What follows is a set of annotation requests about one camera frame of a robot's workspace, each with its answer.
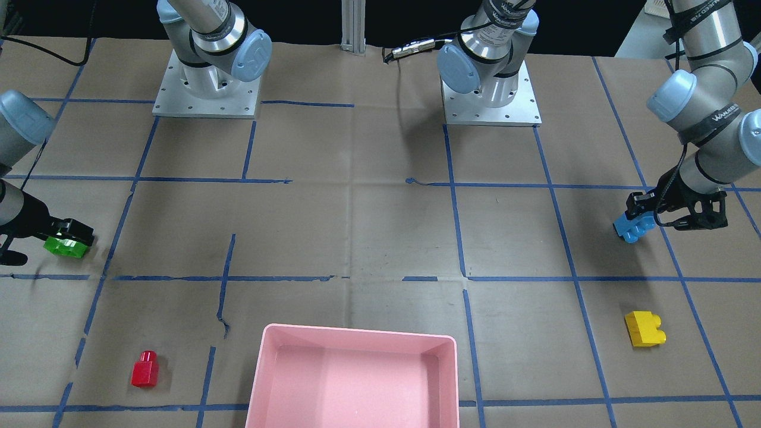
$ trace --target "black background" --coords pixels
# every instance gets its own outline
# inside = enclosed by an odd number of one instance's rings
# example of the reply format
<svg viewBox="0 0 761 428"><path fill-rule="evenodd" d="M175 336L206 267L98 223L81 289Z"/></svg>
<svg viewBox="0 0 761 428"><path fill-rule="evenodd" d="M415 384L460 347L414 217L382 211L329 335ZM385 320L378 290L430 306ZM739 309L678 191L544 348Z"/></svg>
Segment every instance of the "black background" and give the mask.
<svg viewBox="0 0 761 428"><path fill-rule="evenodd" d="M341 1L234 1L275 42L330 45L341 40ZM14 0L24 18L24 35L84 37L92 0ZM365 37L372 46L398 47L410 40L447 33L476 12L479 0L368 0ZM644 1L539 0L539 33L530 53L615 56ZM735 0L745 40L761 32L761 2ZM166 39L155 0L100 0L95 37ZM753 76L761 87L761 72Z"/></svg>

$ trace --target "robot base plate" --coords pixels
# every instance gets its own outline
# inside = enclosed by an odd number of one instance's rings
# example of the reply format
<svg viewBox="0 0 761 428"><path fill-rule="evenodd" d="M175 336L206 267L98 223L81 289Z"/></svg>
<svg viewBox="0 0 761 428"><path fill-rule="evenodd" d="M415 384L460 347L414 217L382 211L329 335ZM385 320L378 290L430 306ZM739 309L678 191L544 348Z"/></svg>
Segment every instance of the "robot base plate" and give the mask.
<svg viewBox="0 0 761 428"><path fill-rule="evenodd" d="M217 117L226 119L254 119L259 109L262 78L238 82L229 96L214 99L198 98L184 87L183 64L172 51L161 82L161 89L153 105L154 116L161 117Z"/></svg>
<svg viewBox="0 0 761 428"><path fill-rule="evenodd" d="M526 63L518 71L520 86L513 101L504 107L486 107L474 92L460 94L441 82L444 112L449 125L538 126L542 123Z"/></svg>

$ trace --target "pink plastic tray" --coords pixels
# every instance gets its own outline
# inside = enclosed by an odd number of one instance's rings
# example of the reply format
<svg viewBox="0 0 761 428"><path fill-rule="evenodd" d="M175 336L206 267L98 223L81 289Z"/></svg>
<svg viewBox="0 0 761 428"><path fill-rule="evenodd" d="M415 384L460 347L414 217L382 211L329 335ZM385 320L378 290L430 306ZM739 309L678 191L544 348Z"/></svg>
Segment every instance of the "pink plastic tray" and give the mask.
<svg viewBox="0 0 761 428"><path fill-rule="evenodd" d="M246 428L459 428L449 336L271 324Z"/></svg>

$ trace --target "blue block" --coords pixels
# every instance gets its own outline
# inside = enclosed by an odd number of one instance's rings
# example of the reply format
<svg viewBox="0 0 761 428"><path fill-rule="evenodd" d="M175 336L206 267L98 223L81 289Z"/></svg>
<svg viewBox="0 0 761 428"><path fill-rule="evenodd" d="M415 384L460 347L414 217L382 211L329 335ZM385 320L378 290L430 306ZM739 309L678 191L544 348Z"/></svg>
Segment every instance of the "blue block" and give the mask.
<svg viewBox="0 0 761 428"><path fill-rule="evenodd" d="M634 244L641 237L645 236L648 230L655 228L655 217L652 211L646 212L633 220L627 219L626 214L622 214L613 222L613 227L616 228L616 233L624 241Z"/></svg>

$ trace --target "red block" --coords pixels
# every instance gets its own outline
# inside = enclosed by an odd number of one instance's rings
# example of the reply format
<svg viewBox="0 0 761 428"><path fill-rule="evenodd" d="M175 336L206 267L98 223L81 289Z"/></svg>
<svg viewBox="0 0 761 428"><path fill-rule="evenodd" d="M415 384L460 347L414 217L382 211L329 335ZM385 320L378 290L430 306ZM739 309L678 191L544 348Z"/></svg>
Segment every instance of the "red block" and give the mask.
<svg viewBox="0 0 761 428"><path fill-rule="evenodd" d="M158 382L156 352L143 351L140 354L140 361L136 362L132 369L132 385L138 388L149 388L156 386L156 382Z"/></svg>

